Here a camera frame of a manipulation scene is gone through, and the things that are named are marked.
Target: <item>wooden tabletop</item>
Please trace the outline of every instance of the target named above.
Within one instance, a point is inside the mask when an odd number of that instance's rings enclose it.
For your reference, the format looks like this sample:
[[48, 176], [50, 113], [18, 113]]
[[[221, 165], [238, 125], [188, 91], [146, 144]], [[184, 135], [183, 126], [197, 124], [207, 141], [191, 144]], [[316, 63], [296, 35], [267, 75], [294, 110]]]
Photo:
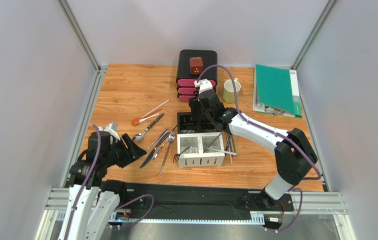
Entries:
[[[235, 78], [239, 78], [242, 85], [238, 100], [243, 113], [275, 128], [285, 130], [299, 128], [309, 137], [304, 118], [270, 116], [254, 112], [252, 110], [254, 69], [246, 67], [230, 67], [229, 69]], [[143, 116], [167, 99], [170, 101], [163, 106], [161, 111], [165, 115], [146, 133], [144, 140], [137, 144], [146, 149], [165, 128], [172, 129], [177, 124], [177, 113], [190, 111], [187, 102], [177, 99], [176, 74], [176, 66], [109, 65], [81, 150], [87, 149], [88, 136], [95, 131], [92, 124], [105, 127], [110, 122], [115, 122], [118, 124], [119, 135], [127, 133], [132, 137], [141, 133], [154, 118], [137, 126], [132, 126], [131, 120]], [[223, 83], [229, 77], [220, 69], [218, 79], [217, 93], [222, 99]], [[234, 103], [224, 103], [224, 105], [234, 107]], [[144, 168], [139, 167], [146, 156], [125, 168], [112, 166], [108, 169], [106, 179], [153, 184], [263, 188], [276, 174], [274, 155], [262, 146], [242, 137], [236, 136], [235, 142], [238, 156], [233, 158], [233, 164], [230, 164], [229, 156], [226, 156], [221, 167], [178, 168], [177, 163], [172, 163], [172, 158], [177, 152], [175, 142], [171, 145], [160, 177], [159, 169], [165, 151], [162, 151]], [[314, 171], [311, 170], [308, 176], [315, 176]], [[323, 191], [319, 180], [303, 181], [299, 186], [305, 191]]]

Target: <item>fork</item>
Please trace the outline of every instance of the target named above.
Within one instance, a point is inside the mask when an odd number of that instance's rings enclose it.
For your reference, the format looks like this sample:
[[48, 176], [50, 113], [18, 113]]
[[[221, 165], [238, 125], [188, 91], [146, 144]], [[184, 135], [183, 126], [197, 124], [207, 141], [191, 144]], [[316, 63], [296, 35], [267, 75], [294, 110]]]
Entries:
[[161, 170], [159, 171], [159, 176], [162, 174], [162, 170], [164, 169], [165, 166], [165, 161], [167, 160], [168, 152], [170, 151], [170, 146], [175, 140], [175, 132], [171, 131], [171, 133], [168, 135], [168, 138], [165, 143], [169, 143], [167, 152], [165, 153], [164, 161], [162, 162]]
[[173, 159], [173, 163], [177, 163], [178, 162], [178, 159], [180, 159], [180, 156], [181, 156], [181, 154], [183, 154], [187, 149], [189, 149], [190, 147], [188, 146], [188, 147], [186, 147], [186, 149], [184, 149], [181, 153], [177, 153], [177, 154], [175, 154], [174, 155], [174, 159]]

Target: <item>gray wall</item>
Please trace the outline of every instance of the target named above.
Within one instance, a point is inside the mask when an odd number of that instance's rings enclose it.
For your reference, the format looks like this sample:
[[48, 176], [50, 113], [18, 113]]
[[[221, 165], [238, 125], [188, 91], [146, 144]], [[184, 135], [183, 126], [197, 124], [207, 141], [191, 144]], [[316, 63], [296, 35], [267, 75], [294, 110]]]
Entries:
[[340, 0], [298, 73], [331, 188], [378, 239], [378, 1]]
[[208, 49], [221, 64], [291, 66], [327, 0], [69, 0], [101, 65], [177, 64]]
[[35, 237], [93, 78], [55, 0], [0, 1], [0, 239]]

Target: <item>folder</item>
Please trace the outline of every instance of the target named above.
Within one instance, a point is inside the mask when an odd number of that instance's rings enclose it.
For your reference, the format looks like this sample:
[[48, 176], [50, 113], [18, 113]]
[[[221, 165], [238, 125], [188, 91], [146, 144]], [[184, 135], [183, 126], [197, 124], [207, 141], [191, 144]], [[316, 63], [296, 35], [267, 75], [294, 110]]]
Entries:
[[301, 118], [297, 72], [255, 65], [252, 109], [259, 113]]

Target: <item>small red box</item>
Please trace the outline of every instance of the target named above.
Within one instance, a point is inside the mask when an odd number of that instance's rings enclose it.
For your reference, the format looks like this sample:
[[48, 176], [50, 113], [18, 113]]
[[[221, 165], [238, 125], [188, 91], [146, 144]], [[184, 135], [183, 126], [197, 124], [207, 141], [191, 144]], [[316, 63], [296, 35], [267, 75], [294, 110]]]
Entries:
[[189, 59], [190, 64], [190, 74], [192, 75], [200, 75], [202, 71], [204, 71], [204, 63], [200, 56], [191, 57]]

